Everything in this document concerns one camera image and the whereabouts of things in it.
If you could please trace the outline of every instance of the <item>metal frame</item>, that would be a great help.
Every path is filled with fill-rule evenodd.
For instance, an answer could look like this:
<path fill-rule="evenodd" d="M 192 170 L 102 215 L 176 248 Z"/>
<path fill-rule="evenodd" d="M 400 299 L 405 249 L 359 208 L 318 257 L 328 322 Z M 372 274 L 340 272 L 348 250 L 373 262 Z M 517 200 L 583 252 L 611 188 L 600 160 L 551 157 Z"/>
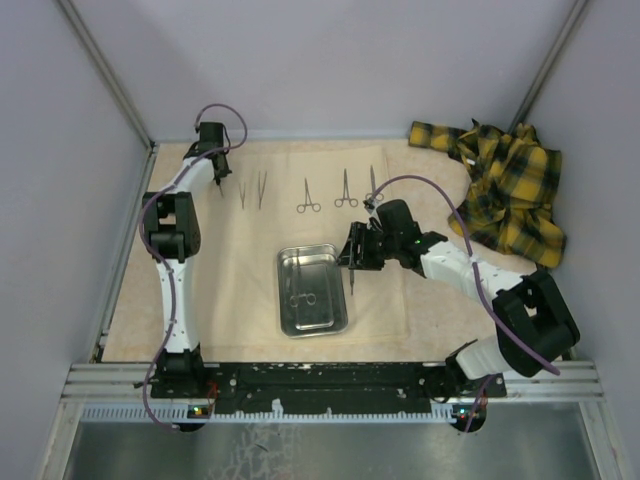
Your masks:
<path fill-rule="evenodd" d="M 565 51 L 569 40 L 572 38 L 573 34 L 577 31 L 584 19 L 589 1 L 590 0 L 574 1 L 573 6 L 569 11 L 569 15 L 567 15 L 567 19 L 562 25 L 560 32 L 558 32 L 558 36 L 553 42 L 553 45 L 551 45 L 549 52 L 545 56 L 538 73 L 536 73 L 536 76 L 533 78 L 527 94 L 511 121 L 511 125 L 509 125 L 510 133 L 514 133 L 518 124 L 523 123 L 529 115 L 531 108 L 542 91 L 542 87 L 547 83 L 551 71 L 557 64 L 561 54 Z"/>
<path fill-rule="evenodd" d="M 110 287 L 104 300 L 97 308 L 99 312 L 99 330 L 96 335 L 94 349 L 89 361 L 99 361 L 101 351 L 106 345 L 111 317 L 115 309 L 116 301 L 122 284 L 129 251 L 131 249 L 133 235 L 135 234 L 136 219 L 138 216 L 137 199 L 142 197 L 146 190 L 157 150 L 154 142 L 148 134 L 147 128 L 137 111 L 133 101 L 125 88 L 119 82 L 114 69 L 107 61 L 91 32 L 85 25 L 81 15 L 75 7 L 73 0 L 54 0 L 68 22 L 70 29 L 78 38 L 85 49 L 89 60 L 93 64 L 105 87 L 112 95 L 131 128 L 136 132 L 140 140 L 149 148 L 149 157 L 141 176 L 140 184 L 136 190 L 131 209 L 127 212 L 126 231 L 123 236 L 118 263 L 110 278 Z M 531 86 L 520 105 L 509 131 L 513 131 L 516 125 L 524 121 L 535 103 L 543 85 L 547 81 L 550 72 L 557 64 L 561 53 L 566 48 L 568 41 L 576 31 L 580 21 L 584 18 L 589 0 L 575 0 L 573 7 L 561 28 L 554 44 L 545 57 L 539 71 L 533 79 Z M 561 377 L 553 377 L 546 372 L 541 372 L 532 379 L 520 377 L 510 372 L 504 379 L 507 387 L 507 397 L 492 399 L 493 403 L 578 403 L 582 413 L 585 430 L 596 460 L 596 464 L 602 478 L 625 479 L 632 478 L 633 473 L 627 464 L 627 457 L 619 440 L 615 422 L 610 415 L 604 399 L 602 387 L 598 379 L 595 366 L 592 362 L 568 361 L 557 362 L 561 369 Z M 62 479 L 71 453 L 71 447 L 80 421 L 148 421 L 144 415 L 140 415 L 141 392 L 133 387 L 134 382 L 139 382 L 144 377 L 147 364 L 113 363 L 113 364 L 74 364 L 62 393 L 58 414 L 56 416 L 51 435 L 49 448 L 44 459 L 39 478 Z M 184 417 L 184 408 L 189 404 L 202 403 L 204 399 L 182 400 L 151 400 L 151 407 L 158 412 L 168 412 L 168 417 Z M 448 408 L 453 404 L 470 403 L 473 398 L 454 398 L 443 406 L 435 406 L 436 414 L 429 418 L 424 415 L 385 415 L 376 418 L 367 416 L 366 419 L 358 416 L 325 416 L 301 418 L 278 413 L 274 409 L 273 415 L 213 415 L 209 421 L 213 422 L 284 422 L 284 421 L 337 421 L 337 422 L 444 422 L 450 421 Z"/>
<path fill-rule="evenodd" d="M 135 194 L 131 199 L 131 204 L 127 210 L 127 222 L 124 234 L 119 242 L 118 256 L 116 264 L 113 269 L 110 270 L 108 289 L 105 290 L 104 296 L 101 298 L 98 307 L 96 308 L 97 319 L 95 323 L 98 325 L 98 330 L 92 338 L 95 338 L 95 342 L 91 345 L 91 352 L 87 361 L 99 361 L 104 347 L 107 345 L 107 336 L 109 335 L 109 327 L 111 325 L 111 319 L 113 318 L 113 312 L 116 308 L 116 302 L 118 301 L 118 295 L 120 294 L 120 288 L 122 286 L 122 280 L 124 279 L 124 273 L 127 268 L 127 262 L 129 261 L 129 253 L 133 246 L 133 238 L 136 233 L 137 219 L 140 212 L 140 199 L 144 192 L 147 191 L 151 174 L 156 163 L 158 156 L 158 147 L 152 146 L 149 149 L 140 180 L 136 186 Z"/>
<path fill-rule="evenodd" d="M 427 363 L 425 366 L 440 366 Z M 577 403 L 602 478 L 633 478 L 619 441 L 615 423 L 608 412 L 595 365 L 590 361 L 555 362 L 560 377 L 540 372 L 533 378 L 515 372 L 504 375 L 507 396 L 492 398 L 491 404 Z M 147 364 L 98 363 L 74 364 L 62 392 L 58 417 L 51 435 L 42 479 L 61 479 L 79 422 L 150 422 L 141 406 L 142 392 L 134 384 L 142 381 Z M 471 397 L 452 398 L 447 404 L 434 405 L 431 415 L 285 415 L 274 405 L 271 414 L 212 415 L 191 423 L 452 423 L 453 405 L 469 404 Z M 186 411 L 206 399 L 151 399 L 150 406 L 165 420 L 188 423 Z"/>
<path fill-rule="evenodd" d="M 111 94 L 114 102 L 125 116 L 131 128 L 136 132 L 140 141 L 147 148 L 153 147 L 153 141 L 148 133 L 147 127 L 142 120 L 140 112 L 135 107 L 131 97 L 127 94 L 111 67 L 102 50 L 93 38 L 93 35 L 87 28 L 78 9 L 71 0 L 54 0 L 54 3 L 60 9 L 60 12 L 67 20 L 69 28 L 73 31 L 80 45 L 84 48 L 89 57 L 89 61 L 96 69 L 96 72 L 102 79 L 104 86 Z"/>

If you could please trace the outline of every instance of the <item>yellow and black cloth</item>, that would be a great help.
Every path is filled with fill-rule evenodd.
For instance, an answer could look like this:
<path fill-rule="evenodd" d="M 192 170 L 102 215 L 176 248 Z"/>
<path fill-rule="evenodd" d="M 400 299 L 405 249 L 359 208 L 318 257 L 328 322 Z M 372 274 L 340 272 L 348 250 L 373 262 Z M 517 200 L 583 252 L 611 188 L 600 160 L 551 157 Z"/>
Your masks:
<path fill-rule="evenodd" d="M 475 120 L 473 124 L 467 132 L 413 122 L 409 145 L 446 152 L 465 165 L 471 185 L 458 212 L 473 240 L 556 267 L 567 243 L 551 220 L 561 153 L 542 147 L 530 125 L 518 125 L 512 136 Z M 455 216 L 449 217 L 449 225 L 462 235 Z"/>

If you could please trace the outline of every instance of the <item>black metal base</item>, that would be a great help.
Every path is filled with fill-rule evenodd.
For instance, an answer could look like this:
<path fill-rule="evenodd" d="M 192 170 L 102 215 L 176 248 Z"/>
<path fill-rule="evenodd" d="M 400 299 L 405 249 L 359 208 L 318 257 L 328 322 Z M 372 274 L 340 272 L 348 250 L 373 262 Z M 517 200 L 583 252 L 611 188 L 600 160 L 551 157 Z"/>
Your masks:
<path fill-rule="evenodd" d="M 431 402 L 474 396 L 483 379 L 453 385 L 443 366 L 423 363 L 221 363 L 204 366 L 196 352 L 170 354 L 151 381 L 152 398 L 215 398 L 216 413 L 271 412 L 279 400 L 284 413 L 429 413 Z M 489 397 L 504 397 L 504 382 L 494 380 Z"/>

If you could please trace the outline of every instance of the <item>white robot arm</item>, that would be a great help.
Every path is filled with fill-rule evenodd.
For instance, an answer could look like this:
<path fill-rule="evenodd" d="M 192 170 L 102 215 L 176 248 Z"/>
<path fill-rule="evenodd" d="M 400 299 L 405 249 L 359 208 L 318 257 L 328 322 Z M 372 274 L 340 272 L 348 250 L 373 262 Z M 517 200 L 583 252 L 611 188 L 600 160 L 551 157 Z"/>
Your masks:
<path fill-rule="evenodd" d="M 194 200 L 214 180 L 213 163 L 204 161 L 191 167 L 191 162 L 195 158 L 185 158 L 182 162 L 182 168 L 169 183 L 169 185 L 176 185 L 172 193 L 189 193 Z M 162 263 L 156 263 L 162 288 L 162 311 L 165 332 L 169 328 L 172 302 L 175 301 L 176 323 L 166 346 L 166 350 L 169 353 L 182 353 L 185 350 L 193 351 L 200 343 L 196 322 L 194 321 L 193 302 L 191 301 L 194 261 L 195 256 L 184 258 L 183 261 L 179 258 L 166 259 L 169 267 L 173 270 L 175 299 L 171 296 L 167 268 Z"/>
<path fill-rule="evenodd" d="M 446 282 L 481 302 L 472 267 L 475 262 L 484 298 L 493 304 L 494 320 L 516 337 L 514 341 L 498 329 L 496 335 L 452 353 L 446 363 L 458 384 L 508 370 L 531 377 L 542 365 L 523 347 L 550 362 L 579 340 L 580 332 L 546 271 L 520 275 L 470 258 L 445 236 L 422 233 L 402 200 L 377 205 L 370 213 L 369 224 L 351 224 L 338 258 L 340 266 L 352 271 L 381 270 L 386 260 L 395 259 L 404 268 Z"/>

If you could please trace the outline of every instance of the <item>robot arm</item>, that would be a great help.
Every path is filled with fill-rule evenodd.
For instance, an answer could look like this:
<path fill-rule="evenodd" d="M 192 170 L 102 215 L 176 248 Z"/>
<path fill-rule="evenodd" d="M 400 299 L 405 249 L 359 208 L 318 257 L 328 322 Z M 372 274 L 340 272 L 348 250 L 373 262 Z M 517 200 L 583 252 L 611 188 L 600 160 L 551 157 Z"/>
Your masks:
<path fill-rule="evenodd" d="M 495 315 L 530 349 L 552 361 L 578 342 L 578 328 L 547 272 L 520 275 L 470 258 L 445 236 L 422 233 L 402 200 L 392 200 L 369 211 L 369 224 L 351 224 L 338 258 L 340 266 L 381 270 L 386 260 L 396 259 L 404 268 L 444 281 L 480 302 L 471 266 L 476 262 L 484 296 L 493 304 Z M 495 336 L 465 345 L 452 353 L 446 363 L 457 384 L 512 369 L 532 377 L 542 368 L 501 330 Z"/>
<path fill-rule="evenodd" d="M 203 123 L 200 141 L 194 143 L 182 161 L 182 167 L 165 186 L 174 186 L 171 193 L 162 195 L 145 216 L 144 230 L 147 241 L 165 259 L 173 271 L 175 298 L 172 297 L 169 272 L 163 263 L 156 262 L 162 288 L 164 331 L 171 322 L 172 304 L 175 303 L 175 324 L 166 345 L 167 353 L 193 352 L 200 343 L 191 301 L 194 256 L 200 250 L 200 229 L 195 213 L 194 199 L 215 181 L 231 173 L 223 153 L 207 157 L 209 161 L 193 164 L 201 153 L 222 146 L 223 125 Z M 143 204 L 155 192 L 147 192 Z"/>

